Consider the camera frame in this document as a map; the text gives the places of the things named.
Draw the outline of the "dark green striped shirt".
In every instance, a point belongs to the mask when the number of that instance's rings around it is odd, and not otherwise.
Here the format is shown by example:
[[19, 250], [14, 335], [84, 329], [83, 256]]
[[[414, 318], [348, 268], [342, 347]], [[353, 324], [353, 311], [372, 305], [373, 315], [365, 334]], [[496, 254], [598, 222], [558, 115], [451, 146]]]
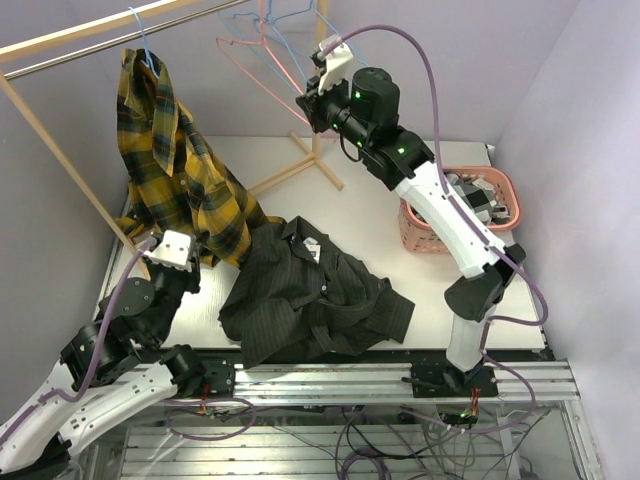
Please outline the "dark green striped shirt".
[[254, 231], [218, 320], [240, 345], [244, 366], [252, 368], [330, 353], [357, 356], [383, 341], [401, 343], [414, 309], [389, 279], [371, 274], [296, 217]]

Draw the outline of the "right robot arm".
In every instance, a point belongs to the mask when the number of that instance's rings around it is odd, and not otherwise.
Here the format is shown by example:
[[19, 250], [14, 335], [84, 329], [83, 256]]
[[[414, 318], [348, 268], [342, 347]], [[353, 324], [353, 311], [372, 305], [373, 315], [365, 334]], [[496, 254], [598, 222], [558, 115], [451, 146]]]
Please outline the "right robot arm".
[[453, 313], [440, 373], [450, 394], [465, 394], [484, 364], [489, 319], [525, 259], [496, 237], [453, 189], [436, 154], [398, 123], [400, 91], [389, 73], [366, 67], [351, 79], [319, 68], [296, 103], [312, 130], [332, 130], [357, 149], [355, 161], [413, 207], [445, 243], [461, 276], [444, 293]]

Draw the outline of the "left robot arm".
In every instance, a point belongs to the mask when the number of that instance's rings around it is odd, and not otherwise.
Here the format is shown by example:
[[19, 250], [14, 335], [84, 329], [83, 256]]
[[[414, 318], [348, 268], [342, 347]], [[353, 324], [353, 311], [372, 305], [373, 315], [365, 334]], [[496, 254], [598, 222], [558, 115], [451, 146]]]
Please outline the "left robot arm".
[[192, 397], [205, 367], [188, 345], [172, 347], [126, 383], [140, 349], [157, 350], [168, 337], [186, 293], [197, 293], [200, 271], [151, 264], [150, 279], [123, 278], [99, 305], [97, 318], [63, 348], [48, 378], [1, 428], [1, 476], [49, 479], [100, 436], [146, 408]]

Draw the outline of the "pink hanger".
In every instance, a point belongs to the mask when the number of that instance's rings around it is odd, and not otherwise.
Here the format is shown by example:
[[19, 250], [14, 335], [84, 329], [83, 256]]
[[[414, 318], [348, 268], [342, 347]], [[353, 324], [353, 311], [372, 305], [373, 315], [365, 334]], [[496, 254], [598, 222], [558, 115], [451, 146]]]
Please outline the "pink hanger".
[[[233, 9], [237, 9], [240, 7], [234, 7], [231, 9], [229, 13], [232, 12]], [[298, 120], [303, 119], [303, 115], [297, 111], [297, 109], [291, 104], [291, 99], [287, 96], [289, 93], [295, 95], [291, 90], [289, 90], [285, 84], [276, 78], [276, 76], [269, 72], [264, 66], [262, 66], [258, 60], [251, 58], [247, 53], [241, 53], [241, 58], [246, 61], [246, 65], [251, 67], [251, 70], [254, 73], [258, 74], [260, 80], [264, 81], [268, 87], [270, 87], [277, 96], [273, 98], [271, 95], [258, 88], [248, 77], [248, 79], [252, 82], [253, 86], [255, 86], [258, 90], [265, 93], [270, 99], [274, 100], [280, 107], [284, 108], [289, 114], [293, 115]]]

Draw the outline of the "blue hanger checkered shirt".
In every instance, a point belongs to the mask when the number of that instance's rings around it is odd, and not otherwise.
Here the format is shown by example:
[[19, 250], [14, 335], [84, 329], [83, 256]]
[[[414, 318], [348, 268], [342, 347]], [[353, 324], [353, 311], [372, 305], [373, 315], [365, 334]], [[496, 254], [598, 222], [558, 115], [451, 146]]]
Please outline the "blue hanger checkered shirt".
[[301, 81], [305, 72], [299, 55], [276, 27], [274, 1], [253, 1], [253, 8], [233, 9], [231, 13], [219, 14], [218, 17], [227, 36], [218, 37], [216, 46], [234, 67], [258, 88], [273, 98], [277, 96], [241, 58], [241, 53], [247, 53], [295, 95], [302, 93]]

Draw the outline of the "black white checkered shirt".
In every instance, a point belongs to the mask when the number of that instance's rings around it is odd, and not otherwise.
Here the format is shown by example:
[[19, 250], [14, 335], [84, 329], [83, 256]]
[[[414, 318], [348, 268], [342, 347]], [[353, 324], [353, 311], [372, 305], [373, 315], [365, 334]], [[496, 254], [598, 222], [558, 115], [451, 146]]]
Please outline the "black white checkered shirt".
[[511, 220], [509, 208], [498, 200], [496, 188], [483, 177], [453, 170], [446, 171], [445, 177], [483, 224], [504, 225]]

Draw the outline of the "blue wire hanger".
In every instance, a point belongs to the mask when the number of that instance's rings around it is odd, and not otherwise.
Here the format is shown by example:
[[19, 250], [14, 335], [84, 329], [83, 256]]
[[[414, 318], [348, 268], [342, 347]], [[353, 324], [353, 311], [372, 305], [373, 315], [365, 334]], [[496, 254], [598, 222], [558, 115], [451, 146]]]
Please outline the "blue wire hanger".
[[263, 1], [256, 26], [265, 29], [266, 37], [294, 56], [304, 56], [322, 40], [339, 30], [330, 19], [330, 1], [295, 1], [277, 6], [277, 1]]

